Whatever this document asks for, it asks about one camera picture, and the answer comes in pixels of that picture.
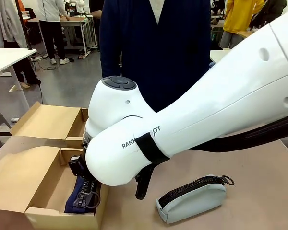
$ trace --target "brown box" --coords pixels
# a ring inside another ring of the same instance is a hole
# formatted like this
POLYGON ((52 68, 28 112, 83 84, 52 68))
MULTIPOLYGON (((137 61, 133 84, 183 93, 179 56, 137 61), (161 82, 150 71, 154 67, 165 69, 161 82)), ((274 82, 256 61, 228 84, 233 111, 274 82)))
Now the brown box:
POLYGON ((88 109, 36 102, 10 133, 14 136, 64 140, 69 148, 80 148, 87 119, 88 109))
POLYGON ((66 214, 65 204, 76 177, 68 166, 81 149, 36 147, 0 160, 0 210, 25 213, 39 230, 98 230, 108 187, 101 185, 101 203, 92 214, 66 214))

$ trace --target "person in yellow jacket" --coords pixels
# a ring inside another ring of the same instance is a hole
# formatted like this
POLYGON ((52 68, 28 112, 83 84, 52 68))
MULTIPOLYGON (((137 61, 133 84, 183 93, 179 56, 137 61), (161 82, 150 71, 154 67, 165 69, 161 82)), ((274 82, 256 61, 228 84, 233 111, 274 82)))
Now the person in yellow jacket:
POLYGON ((242 37, 236 32, 246 31, 252 15, 258 13, 263 5, 264 0, 228 0, 220 47, 233 48, 241 42, 242 37))

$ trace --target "pouch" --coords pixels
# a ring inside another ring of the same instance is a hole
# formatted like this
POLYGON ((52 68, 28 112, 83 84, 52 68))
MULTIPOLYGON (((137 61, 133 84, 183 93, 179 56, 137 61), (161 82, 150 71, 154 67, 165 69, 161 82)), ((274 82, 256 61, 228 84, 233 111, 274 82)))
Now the pouch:
POLYGON ((169 224, 222 205, 226 197, 225 184, 235 183, 228 176, 211 174, 166 193, 156 200, 160 217, 169 224))

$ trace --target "yellow hoodie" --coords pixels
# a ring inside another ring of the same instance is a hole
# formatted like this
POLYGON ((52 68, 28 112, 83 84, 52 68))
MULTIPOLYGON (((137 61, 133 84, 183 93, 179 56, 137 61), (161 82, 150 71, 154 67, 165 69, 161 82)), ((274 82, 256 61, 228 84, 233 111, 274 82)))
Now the yellow hoodie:
POLYGON ((223 29, 231 33, 246 31, 252 15, 258 13, 263 5, 264 0, 228 0, 223 29))

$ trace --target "navy blue jacket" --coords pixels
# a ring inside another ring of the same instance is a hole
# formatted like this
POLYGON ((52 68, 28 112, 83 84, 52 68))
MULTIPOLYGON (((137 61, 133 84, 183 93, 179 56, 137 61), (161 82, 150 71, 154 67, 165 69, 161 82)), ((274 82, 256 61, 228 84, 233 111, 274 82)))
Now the navy blue jacket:
POLYGON ((165 0, 157 24, 149 0, 105 0, 100 51, 103 77, 132 79, 158 112, 209 70, 210 1, 165 0))

